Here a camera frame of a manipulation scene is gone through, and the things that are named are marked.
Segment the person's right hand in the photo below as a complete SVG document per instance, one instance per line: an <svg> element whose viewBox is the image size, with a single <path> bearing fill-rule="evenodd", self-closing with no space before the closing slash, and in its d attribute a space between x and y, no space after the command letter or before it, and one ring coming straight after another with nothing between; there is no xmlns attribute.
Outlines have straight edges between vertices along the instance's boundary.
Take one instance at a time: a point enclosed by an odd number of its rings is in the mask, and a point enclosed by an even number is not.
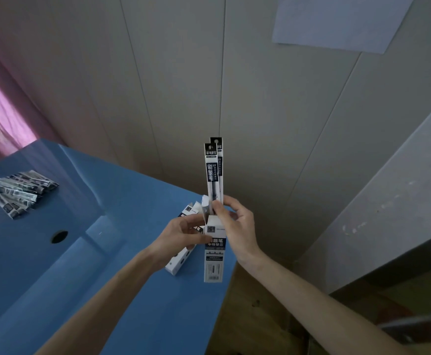
<svg viewBox="0 0 431 355"><path fill-rule="evenodd" d="M235 206L224 206L235 220L234 238L228 240L237 261L248 270L263 254L256 240L254 214L233 197L226 195L224 201L235 201Z"/></svg>

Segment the person's left hand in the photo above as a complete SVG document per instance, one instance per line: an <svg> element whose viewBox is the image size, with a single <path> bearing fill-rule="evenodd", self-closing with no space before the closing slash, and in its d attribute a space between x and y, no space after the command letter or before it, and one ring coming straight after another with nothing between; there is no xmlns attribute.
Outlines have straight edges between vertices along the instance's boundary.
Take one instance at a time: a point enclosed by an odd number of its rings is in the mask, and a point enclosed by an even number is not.
<svg viewBox="0 0 431 355"><path fill-rule="evenodd" d="M204 217L200 213L172 219L160 236L148 246L153 271L163 269L183 248L194 248L187 247L187 235L204 235L195 229L204 224Z"/></svg>

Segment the white pen refill box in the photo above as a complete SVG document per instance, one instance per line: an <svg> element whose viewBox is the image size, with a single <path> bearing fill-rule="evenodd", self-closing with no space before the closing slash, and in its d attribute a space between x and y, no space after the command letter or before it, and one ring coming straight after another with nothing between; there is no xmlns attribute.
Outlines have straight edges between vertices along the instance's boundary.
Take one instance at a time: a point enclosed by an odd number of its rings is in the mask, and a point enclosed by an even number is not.
<svg viewBox="0 0 431 355"><path fill-rule="evenodd" d="M209 197L202 196L202 214L205 219L204 234L212 238L205 244L205 283L221 283L224 272L224 253L226 249L225 226L217 215L210 215Z"/></svg>
<svg viewBox="0 0 431 355"><path fill-rule="evenodd" d="M202 205L199 202L195 202L194 204L188 204L183 211L179 214L179 217L186 217L191 214L202 213ZM177 255L173 256L169 263L165 266L165 269L173 276L177 274L179 269L185 260L189 257L193 249L183 248Z"/></svg>

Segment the black white pen refill packet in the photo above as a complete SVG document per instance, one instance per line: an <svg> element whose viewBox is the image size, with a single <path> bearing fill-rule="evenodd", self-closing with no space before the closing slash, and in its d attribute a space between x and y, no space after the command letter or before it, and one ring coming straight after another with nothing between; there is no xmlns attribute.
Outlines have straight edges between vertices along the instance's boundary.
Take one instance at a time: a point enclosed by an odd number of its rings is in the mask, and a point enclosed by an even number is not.
<svg viewBox="0 0 431 355"><path fill-rule="evenodd" d="M218 156L218 179L219 179L219 190L220 190L220 202L224 203L224 178L223 178L223 138L222 137L211 137L210 142L216 145L217 156Z"/></svg>
<svg viewBox="0 0 431 355"><path fill-rule="evenodd" d="M205 143L205 164L209 204L220 198L218 153L215 143Z"/></svg>

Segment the person's right forearm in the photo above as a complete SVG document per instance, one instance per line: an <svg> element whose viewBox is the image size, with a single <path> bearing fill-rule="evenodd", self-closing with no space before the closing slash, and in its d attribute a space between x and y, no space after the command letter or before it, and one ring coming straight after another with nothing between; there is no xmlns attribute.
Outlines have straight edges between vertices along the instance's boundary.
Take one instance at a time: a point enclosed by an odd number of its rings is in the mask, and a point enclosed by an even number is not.
<svg viewBox="0 0 431 355"><path fill-rule="evenodd" d="M262 252L239 260L330 355L412 355L364 317Z"/></svg>

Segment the person's left forearm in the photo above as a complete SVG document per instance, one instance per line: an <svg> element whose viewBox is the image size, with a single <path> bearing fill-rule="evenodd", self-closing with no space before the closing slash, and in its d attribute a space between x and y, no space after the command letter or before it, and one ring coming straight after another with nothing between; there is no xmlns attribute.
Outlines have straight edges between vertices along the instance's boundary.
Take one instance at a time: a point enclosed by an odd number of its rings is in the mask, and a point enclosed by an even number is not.
<svg viewBox="0 0 431 355"><path fill-rule="evenodd" d="M99 355L142 286L168 262L162 255L153 246L139 252L34 355Z"/></svg>

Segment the pile of pen refill packets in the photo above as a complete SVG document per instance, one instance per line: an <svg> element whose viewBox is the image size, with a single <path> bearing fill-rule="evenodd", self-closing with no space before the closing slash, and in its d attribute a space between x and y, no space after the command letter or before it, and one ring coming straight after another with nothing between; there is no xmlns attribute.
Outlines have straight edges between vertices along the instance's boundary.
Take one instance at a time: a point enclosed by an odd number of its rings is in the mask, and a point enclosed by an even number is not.
<svg viewBox="0 0 431 355"><path fill-rule="evenodd" d="M0 177L0 209L15 220L35 209L47 194L58 187L58 182L35 170Z"/></svg>

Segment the white paper sheet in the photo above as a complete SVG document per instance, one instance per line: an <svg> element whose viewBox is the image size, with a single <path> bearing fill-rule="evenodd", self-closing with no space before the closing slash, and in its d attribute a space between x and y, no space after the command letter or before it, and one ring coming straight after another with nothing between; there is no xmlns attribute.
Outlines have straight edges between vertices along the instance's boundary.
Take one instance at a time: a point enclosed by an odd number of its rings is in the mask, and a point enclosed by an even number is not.
<svg viewBox="0 0 431 355"><path fill-rule="evenodd" d="M414 0L278 0L272 42L384 54Z"/></svg>

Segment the pink curtain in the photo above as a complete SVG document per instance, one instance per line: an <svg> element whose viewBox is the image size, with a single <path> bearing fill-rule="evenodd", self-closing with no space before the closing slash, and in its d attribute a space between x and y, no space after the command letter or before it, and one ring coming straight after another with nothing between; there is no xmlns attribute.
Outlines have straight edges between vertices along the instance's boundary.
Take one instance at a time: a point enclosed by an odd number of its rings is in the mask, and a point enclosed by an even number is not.
<svg viewBox="0 0 431 355"><path fill-rule="evenodd" d="M39 139L65 145L0 60L0 160Z"/></svg>

